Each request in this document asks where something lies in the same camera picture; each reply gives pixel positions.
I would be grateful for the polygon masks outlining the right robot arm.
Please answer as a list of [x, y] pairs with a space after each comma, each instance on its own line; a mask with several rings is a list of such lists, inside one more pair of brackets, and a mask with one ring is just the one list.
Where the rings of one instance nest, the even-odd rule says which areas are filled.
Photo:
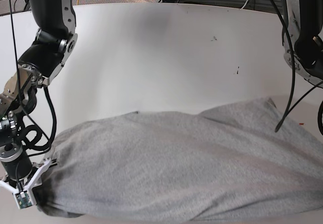
[[50, 135], [35, 122], [25, 125], [23, 118], [35, 109], [39, 88], [49, 98], [48, 86], [64, 67], [78, 38], [72, 0], [29, 0], [29, 5], [38, 31], [32, 45], [15, 59], [16, 73], [1, 93], [1, 164], [6, 172], [1, 187], [12, 194], [19, 209], [36, 205], [33, 189], [55, 164], [49, 157], [41, 163], [32, 162], [27, 150], [34, 156], [45, 155], [57, 131], [54, 111]]

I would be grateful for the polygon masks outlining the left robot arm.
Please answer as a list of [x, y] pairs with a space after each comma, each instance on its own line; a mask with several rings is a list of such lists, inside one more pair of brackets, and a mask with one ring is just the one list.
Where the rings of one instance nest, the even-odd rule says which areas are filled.
[[279, 10], [269, 0], [282, 24], [284, 59], [292, 69], [292, 85], [283, 116], [275, 130], [283, 125], [288, 114], [297, 105], [292, 103], [296, 75], [310, 83], [313, 89], [322, 88], [322, 0], [281, 0]]

